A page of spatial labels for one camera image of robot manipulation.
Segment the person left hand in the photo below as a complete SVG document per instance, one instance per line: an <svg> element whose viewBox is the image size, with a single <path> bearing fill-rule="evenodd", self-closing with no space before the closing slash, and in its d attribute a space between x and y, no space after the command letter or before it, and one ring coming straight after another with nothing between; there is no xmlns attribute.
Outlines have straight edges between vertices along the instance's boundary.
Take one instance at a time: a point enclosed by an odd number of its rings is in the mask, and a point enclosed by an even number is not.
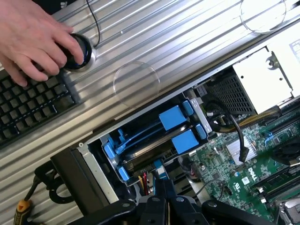
<svg viewBox="0 0 300 225"><path fill-rule="evenodd" d="M0 63L20 86L26 86L24 74L36 81L57 75L67 57L63 46L83 63L83 52L70 35L73 29L56 21L31 0L0 2Z"/></svg>

